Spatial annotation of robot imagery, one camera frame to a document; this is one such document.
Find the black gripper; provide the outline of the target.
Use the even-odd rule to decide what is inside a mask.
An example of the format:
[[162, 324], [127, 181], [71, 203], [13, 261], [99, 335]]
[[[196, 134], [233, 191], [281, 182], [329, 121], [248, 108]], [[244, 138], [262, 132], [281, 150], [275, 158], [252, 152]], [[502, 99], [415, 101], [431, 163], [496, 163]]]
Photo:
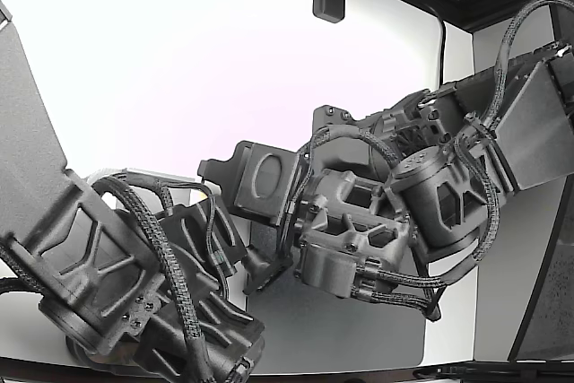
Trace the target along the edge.
[[298, 164], [295, 152], [263, 144], [253, 144], [247, 159], [247, 142], [241, 141], [227, 161], [201, 160], [197, 175], [220, 188], [228, 208], [278, 226]]

